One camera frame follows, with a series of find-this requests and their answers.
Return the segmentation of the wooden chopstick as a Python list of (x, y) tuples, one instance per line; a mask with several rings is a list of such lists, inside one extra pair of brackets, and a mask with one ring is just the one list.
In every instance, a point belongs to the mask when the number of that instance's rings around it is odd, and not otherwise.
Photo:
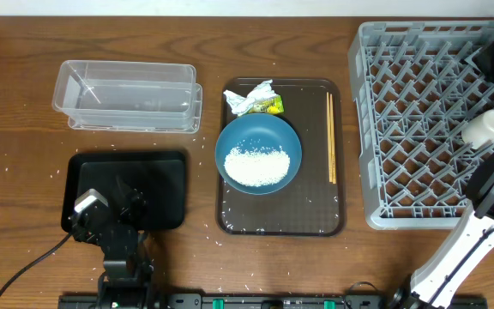
[(334, 139), (334, 104), (333, 95), (329, 94), (329, 128), (331, 141), (331, 163), (332, 163), (332, 183), (336, 185), (336, 155), (335, 155), (335, 139)]
[(329, 92), (326, 93), (326, 115), (327, 115), (327, 141), (328, 141), (328, 181), (333, 183), (332, 172), (332, 141), (331, 141), (331, 123), (330, 123), (330, 107), (329, 107)]

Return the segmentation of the white cup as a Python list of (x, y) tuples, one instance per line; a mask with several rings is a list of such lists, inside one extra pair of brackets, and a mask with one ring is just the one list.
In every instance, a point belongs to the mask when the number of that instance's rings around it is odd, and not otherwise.
[(482, 113), (471, 120), (461, 132), (464, 143), (479, 149), (494, 142), (494, 110)]

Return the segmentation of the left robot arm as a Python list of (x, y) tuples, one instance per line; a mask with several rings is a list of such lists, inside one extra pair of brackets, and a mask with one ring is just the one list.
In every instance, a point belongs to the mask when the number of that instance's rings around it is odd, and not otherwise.
[(104, 272), (92, 308), (157, 308), (152, 288), (154, 267), (142, 243), (147, 237), (136, 226), (146, 206), (141, 192), (116, 177), (110, 203), (94, 188), (75, 200), (69, 217), (74, 240), (98, 246), (104, 254)]

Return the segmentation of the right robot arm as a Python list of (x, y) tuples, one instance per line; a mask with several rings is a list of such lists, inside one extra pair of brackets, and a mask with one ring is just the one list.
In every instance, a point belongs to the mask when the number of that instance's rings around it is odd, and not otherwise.
[[(494, 82), (494, 40), (467, 58), (484, 78)], [(462, 130), (463, 142), (479, 149), (494, 142), (494, 110), (480, 114)], [(483, 297), (455, 292), (494, 248), (494, 153), (473, 172), (467, 184), (470, 202), (459, 222), (422, 267), (399, 288), (388, 306), (395, 309), (485, 308)]]

